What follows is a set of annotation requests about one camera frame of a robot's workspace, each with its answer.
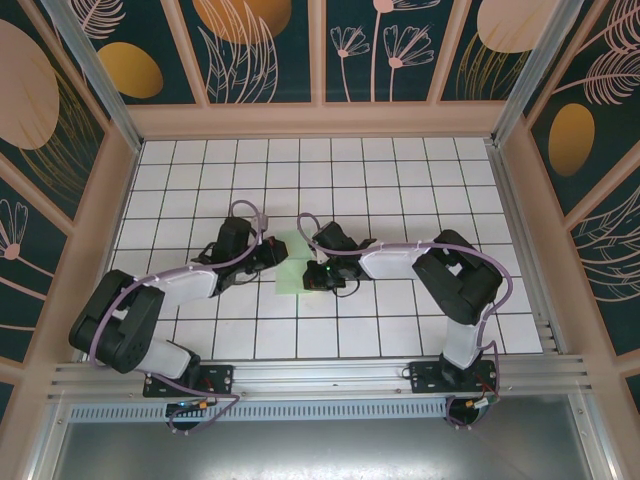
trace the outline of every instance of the wall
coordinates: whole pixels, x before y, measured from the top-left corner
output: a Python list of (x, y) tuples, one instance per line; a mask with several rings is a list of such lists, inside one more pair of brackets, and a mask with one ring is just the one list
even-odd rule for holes
[(557, 3), (71, 5), (142, 134), (202, 138), (486, 135)]
[(640, 474), (640, 3), (595, 1), (505, 151), (570, 352)]
[(0, 44), (0, 464), (16, 478), (134, 156), (30, 1), (2, 3)]

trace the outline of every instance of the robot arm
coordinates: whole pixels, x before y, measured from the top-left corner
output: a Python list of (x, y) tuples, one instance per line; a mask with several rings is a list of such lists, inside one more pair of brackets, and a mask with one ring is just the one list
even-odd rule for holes
[[(207, 245), (194, 261), (212, 265), (236, 258), (247, 249), (251, 234), (256, 232), (250, 222), (229, 217), (220, 227), (217, 242)], [(193, 388), (199, 377), (200, 359), (179, 345), (153, 338), (160, 313), (220, 295), (234, 285), (237, 275), (257, 274), (278, 265), (287, 255), (284, 242), (269, 237), (245, 260), (233, 266), (212, 270), (185, 268), (146, 282), (125, 298), (117, 314), (108, 321), (96, 358), (120, 373), (133, 370), (155, 373)], [(69, 333), (73, 347), (89, 352), (101, 319), (120, 292), (134, 281), (131, 275), (119, 270), (103, 277)]]
[[(375, 242), (370, 239), (357, 246), (335, 222), (321, 228), (313, 240), (321, 247), (341, 251), (361, 250)], [(443, 231), (434, 242), (473, 248), (453, 230)], [(495, 300), (502, 283), (502, 275), (489, 262), (453, 249), (418, 247), (380, 249), (353, 256), (329, 255), (325, 263), (310, 261), (307, 267), (304, 285), (308, 290), (336, 291), (349, 279), (420, 280), (449, 318), (441, 356), (442, 375), (452, 385), (459, 385), (473, 373), (481, 355), (478, 338), (484, 326), (480, 316)]]

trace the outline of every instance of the white grid floor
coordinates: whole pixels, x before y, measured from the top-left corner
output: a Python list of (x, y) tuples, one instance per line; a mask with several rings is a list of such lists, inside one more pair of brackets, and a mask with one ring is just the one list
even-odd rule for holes
[[(506, 354), (542, 352), (482, 139), (147, 142), (111, 267), (139, 276), (184, 265), (215, 241), (236, 199), (265, 207), (276, 236), (295, 230), (304, 211), (321, 223), (334, 218), (356, 242), (427, 241), (457, 230), (516, 277), (486, 343), (496, 340)], [(204, 359), (262, 360), (436, 355), (445, 333), (446, 318), (419, 282), (363, 282), (342, 299), (276, 296), (270, 271), (163, 312), (155, 335)]]

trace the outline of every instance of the yellow circle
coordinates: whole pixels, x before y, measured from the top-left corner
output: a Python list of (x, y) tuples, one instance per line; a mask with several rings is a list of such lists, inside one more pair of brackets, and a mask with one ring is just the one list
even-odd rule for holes
[(558, 0), (484, 0), (478, 10), (478, 36), (500, 53), (532, 50)]
[(216, 36), (241, 45), (259, 43), (260, 32), (250, 21), (245, 3), (256, 25), (260, 18), (264, 20), (273, 37), (279, 35), (291, 19), (291, 0), (193, 0), (198, 16)]
[(120, 93), (134, 98), (149, 98), (162, 90), (160, 67), (141, 48), (115, 42), (102, 47), (98, 56)]
[(34, 150), (49, 141), (58, 124), (56, 72), (29, 35), (0, 20), (0, 138)]
[(582, 105), (569, 103), (562, 107), (549, 133), (549, 161), (563, 177), (575, 174), (587, 161), (596, 126), (591, 112)]

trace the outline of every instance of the green object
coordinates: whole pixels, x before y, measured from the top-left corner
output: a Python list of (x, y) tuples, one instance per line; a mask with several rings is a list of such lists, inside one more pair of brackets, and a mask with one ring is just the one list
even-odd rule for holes
[(311, 293), (302, 284), (307, 262), (313, 258), (307, 242), (297, 230), (278, 233), (277, 238), (287, 245), (289, 256), (276, 267), (276, 295)]

